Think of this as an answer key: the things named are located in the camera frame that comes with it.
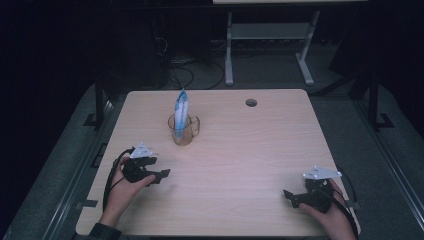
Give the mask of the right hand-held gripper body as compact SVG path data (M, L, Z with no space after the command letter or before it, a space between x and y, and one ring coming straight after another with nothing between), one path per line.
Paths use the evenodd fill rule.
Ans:
M342 173L338 170L313 166L309 172L303 174L307 192L298 197L298 201L326 213L332 204L334 192L329 180L341 176Z

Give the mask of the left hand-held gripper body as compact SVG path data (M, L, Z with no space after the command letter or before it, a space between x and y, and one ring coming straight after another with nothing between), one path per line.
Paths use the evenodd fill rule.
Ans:
M148 175L148 170L141 164L143 157L154 157L153 151L148 148L143 142L135 147L130 153L129 159L124 163L122 173L124 177L130 182L138 182Z

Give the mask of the clear amber cup with handle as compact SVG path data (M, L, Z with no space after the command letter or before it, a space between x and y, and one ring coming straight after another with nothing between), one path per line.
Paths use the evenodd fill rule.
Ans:
M200 133L200 119L197 116L188 116L184 127L178 129L175 115L171 115L168 118L168 127L174 143L178 146L187 146Z

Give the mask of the white and red toothpaste tube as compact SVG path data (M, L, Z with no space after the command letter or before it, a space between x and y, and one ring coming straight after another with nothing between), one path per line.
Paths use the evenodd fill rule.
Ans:
M181 90L175 102L174 108L174 132L176 139L180 141L183 138L183 131L186 126L188 116L189 100L184 89Z

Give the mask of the person's left hand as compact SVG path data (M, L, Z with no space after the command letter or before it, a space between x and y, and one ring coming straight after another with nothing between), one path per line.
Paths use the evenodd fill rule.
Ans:
M128 160L128 157L123 157L114 171L112 189L109 192L106 208L99 220L100 224L116 228L121 216L135 196L155 180L155 176L150 175L138 182L129 182L122 173L122 166Z

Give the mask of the person's right hand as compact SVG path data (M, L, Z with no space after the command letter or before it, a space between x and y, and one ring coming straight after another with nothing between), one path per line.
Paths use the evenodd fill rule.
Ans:
M334 189L333 197L337 203L332 204L326 213L321 213L304 203L301 203L299 208L322 225L330 240L357 240L350 221L339 208L339 205L345 206L342 191L333 179L330 179L329 183Z

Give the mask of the person's dark sleeve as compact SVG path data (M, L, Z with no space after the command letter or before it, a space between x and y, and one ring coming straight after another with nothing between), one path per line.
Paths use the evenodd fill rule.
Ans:
M116 228L96 223L88 235L82 235L82 240L119 240L122 232Z

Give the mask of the grey metal stand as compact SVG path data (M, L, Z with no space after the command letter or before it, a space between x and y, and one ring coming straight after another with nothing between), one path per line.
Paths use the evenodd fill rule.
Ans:
M232 65L232 42L235 40L303 40L303 49L295 54L300 72L307 86L314 84L313 77L306 63L316 25L320 16L315 11L309 22L300 23L234 23L232 13L227 15L226 52L225 52L225 84L234 84Z

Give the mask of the black metal post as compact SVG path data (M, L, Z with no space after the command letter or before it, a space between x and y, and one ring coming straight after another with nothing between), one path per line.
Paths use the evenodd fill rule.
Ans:
M89 114L84 122L84 126L92 126L96 130L98 130L104 121L104 93L102 88L101 79L99 77L96 78L94 83L94 91L95 91L95 112Z
M368 98L368 121L375 131L382 128L393 128L393 122L387 114L378 112L379 80L375 72L370 74L369 98Z

